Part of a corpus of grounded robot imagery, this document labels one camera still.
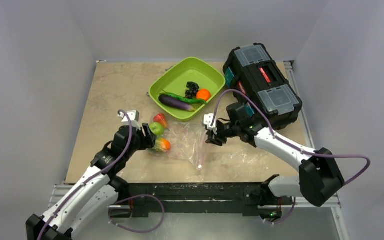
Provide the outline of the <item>green fake fruit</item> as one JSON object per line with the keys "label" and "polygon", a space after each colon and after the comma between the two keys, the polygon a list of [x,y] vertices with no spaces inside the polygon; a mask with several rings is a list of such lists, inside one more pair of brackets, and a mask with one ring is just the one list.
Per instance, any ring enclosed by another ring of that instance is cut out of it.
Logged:
{"label": "green fake fruit", "polygon": [[153,122],[149,125],[151,132],[156,136],[162,136],[165,132],[165,128],[159,122]]}

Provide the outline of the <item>orange green fake mango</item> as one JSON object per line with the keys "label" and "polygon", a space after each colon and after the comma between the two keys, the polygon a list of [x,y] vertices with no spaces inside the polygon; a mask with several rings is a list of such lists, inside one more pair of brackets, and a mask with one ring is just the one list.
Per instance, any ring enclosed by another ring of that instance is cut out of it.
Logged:
{"label": "orange green fake mango", "polygon": [[171,150],[171,147],[171,143],[167,139],[159,137],[155,141],[155,146],[153,150],[161,153],[167,153]]}

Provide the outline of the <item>clear zip top bag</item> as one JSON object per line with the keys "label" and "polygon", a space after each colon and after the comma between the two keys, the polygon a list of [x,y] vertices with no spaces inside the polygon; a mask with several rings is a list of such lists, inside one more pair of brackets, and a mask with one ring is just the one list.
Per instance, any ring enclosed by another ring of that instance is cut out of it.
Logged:
{"label": "clear zip top bag", "polygon": [[[153,118],[159,113],[161,112],[154,112],[151,123],[154,123]],[[206,157],[204,144],[207,139],[204,128],[196,122],[179,122],[168,117],[166,120],[168,128],[157,138],[167,139],[171,143],[171,149],[168,152],[158,152],[152,148],[151,152],[160,157],[188,161],[198,170],[202,170]]]}

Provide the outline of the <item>orange fake fruit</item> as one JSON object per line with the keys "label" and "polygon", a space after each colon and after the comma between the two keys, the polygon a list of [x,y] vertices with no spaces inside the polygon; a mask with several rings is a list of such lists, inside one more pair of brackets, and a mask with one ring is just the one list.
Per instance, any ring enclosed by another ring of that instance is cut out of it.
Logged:
{"label": "orange fake fruit", "polygon": [[196,93],[196,96],[195,98],[198,99],[198,100],[203,100],[203,101],[208,101],[210,100],[212,97],[212,94],[210,93],[209,90],[207,89],[200,89],[197,93]]}

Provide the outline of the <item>green fake bean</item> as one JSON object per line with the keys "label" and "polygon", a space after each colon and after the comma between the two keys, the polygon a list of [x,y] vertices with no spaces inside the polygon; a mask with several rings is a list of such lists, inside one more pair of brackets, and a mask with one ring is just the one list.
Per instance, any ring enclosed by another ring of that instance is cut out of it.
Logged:
{"label": "green fake bean", "polygon": [[163,93],[160,93],[160,95],[167,95],[169,97],[175,98],[175,99],[177,99],[181,102],[187,103],[187,104],[201,104],[201,105],[207,104],[207,102],[203,99],[187,98],[187,97],[183,97],[183,96],[180,96],[180,95],[177,95],[177,94],[174,94],[171,92],[166,92],[166,91],[163,91]]}

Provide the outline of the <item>dark fake grape bunch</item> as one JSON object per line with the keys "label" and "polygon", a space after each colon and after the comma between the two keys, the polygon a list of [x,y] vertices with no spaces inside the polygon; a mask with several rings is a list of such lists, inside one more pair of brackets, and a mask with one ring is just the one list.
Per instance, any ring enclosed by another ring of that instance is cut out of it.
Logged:
{"label": "dark fake grape bunch", "polygon": [[193,99],[196,97],[197,92],[200,90],[200,86],[196,82],[188,81],[186,83],[185,97]]}

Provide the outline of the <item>purple fake eggplant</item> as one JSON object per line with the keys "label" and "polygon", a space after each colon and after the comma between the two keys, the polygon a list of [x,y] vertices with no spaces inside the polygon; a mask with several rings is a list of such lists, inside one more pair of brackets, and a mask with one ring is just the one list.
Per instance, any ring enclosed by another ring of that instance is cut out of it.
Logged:
{"label": "purple fake eggplant", "polygon": [[190,105],[186,102],[183,102],[179,99],[176,99],[172,96],[169,96],[167,94],[161,94],[158,97],[158,100],[163,105],[166,105],[166,106],[174,108],[174,109],[183,110],[183,111],[187,111],[187,112],[195,112],[196,111],[196,109],[192,105]]}

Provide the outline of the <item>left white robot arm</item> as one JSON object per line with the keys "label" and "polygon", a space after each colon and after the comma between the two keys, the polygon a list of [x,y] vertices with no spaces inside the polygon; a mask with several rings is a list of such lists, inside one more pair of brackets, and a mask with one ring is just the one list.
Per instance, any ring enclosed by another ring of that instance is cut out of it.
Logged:
{"label": "left white robot arm", "polygon": [[136,151],[153,148],[156,139],[147,123],[121,126],[69,192],[45,213],[26,221],[27,239],[73,240],[108,206],[126,203],[130,186],[117,174]]}

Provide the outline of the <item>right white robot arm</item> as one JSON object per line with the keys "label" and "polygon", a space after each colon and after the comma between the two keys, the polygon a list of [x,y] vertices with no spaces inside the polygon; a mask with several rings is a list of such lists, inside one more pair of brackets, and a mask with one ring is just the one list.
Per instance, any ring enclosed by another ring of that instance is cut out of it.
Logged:
{"label": "right white robot arm", "polygon": [[302,197],[310,204],[321,207],[345,184],[332,153],[322,148],[315,150],[270,130],[266,123],[254,122],[239,103],[227,108],[229,119],[223,123],[215,114],[205,114],[202,124],[207,131],[206,143],[217,146],[229,138],[238,137],[244,143],[267,151],[284,161],[297,172],[297,176],[273,175],[261,184],[261,204],[274,203],[281,197]]}

